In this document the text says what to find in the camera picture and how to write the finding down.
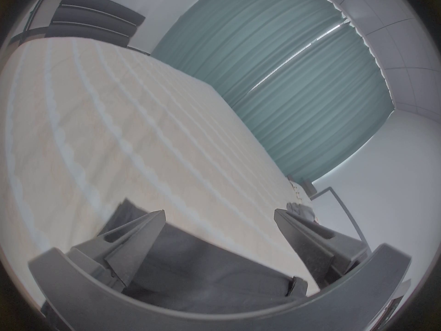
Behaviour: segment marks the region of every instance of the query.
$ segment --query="folded garment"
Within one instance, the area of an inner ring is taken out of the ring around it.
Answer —
[[[286,211],[292,214],[298,214],[301,218],[305,218],[308,221],[318,223],[313,209],[309,206],[302,205],[301,203],[288,202],[286,204]]]

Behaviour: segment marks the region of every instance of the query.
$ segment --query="curtain fold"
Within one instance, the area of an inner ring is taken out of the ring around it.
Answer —
[[[374,57],[327,0],[200,0],[152,57],[213,86],[297,181],[344,161],[393,111]]]

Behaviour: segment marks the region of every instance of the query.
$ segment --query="mattress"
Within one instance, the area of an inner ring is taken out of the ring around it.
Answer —
[[[129,49],[45,38],[14,52],[0,95],[0,246],[36,304],[29,259],[91,239],[124,198],[318,291],[273,221],[298,193],[211,86]]]

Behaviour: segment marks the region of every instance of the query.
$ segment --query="curtain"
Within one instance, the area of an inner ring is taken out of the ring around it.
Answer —
[[[328,0],[200,0],[152,57],[213,86],[285,175],[315,180],[393,111],[345,19]]]

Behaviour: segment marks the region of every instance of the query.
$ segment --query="beige bed sheet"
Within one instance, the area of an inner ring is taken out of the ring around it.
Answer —
[[[128,49],[25,43],[0,78],[0,245],[38,304],[27,262],[91,239],[119,202],[318,287],[273,221],[289,181],[213,88]]]

